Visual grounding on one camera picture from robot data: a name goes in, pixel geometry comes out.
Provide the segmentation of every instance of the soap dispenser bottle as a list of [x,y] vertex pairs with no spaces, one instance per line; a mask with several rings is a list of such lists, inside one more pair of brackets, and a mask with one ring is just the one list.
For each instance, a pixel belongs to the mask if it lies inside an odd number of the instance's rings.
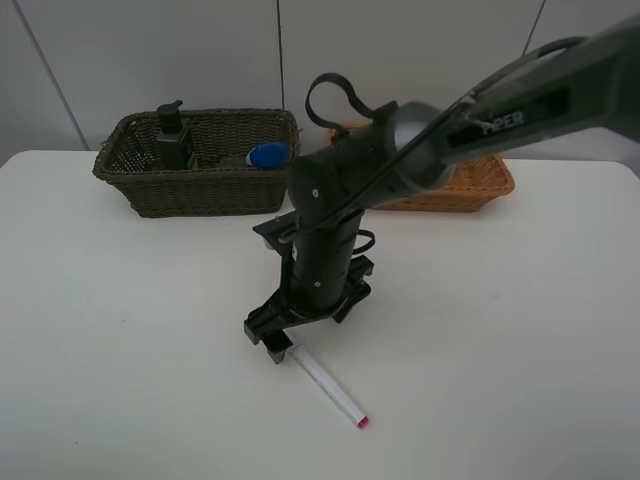
[[158,107],[160,160],[167,170],[192,170],[198,167],[191,130],[180,118],[181,100]]

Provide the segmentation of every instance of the white table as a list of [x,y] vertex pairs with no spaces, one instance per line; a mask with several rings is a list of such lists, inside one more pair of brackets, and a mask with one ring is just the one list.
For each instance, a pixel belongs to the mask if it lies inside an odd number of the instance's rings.
[[372,295],[297,328],[358,431],[243,333],[271,216],[142,219],[95,153],[0,169],[0,478],[640,477],[640,182],[512,161],[477,214],[370,212]]

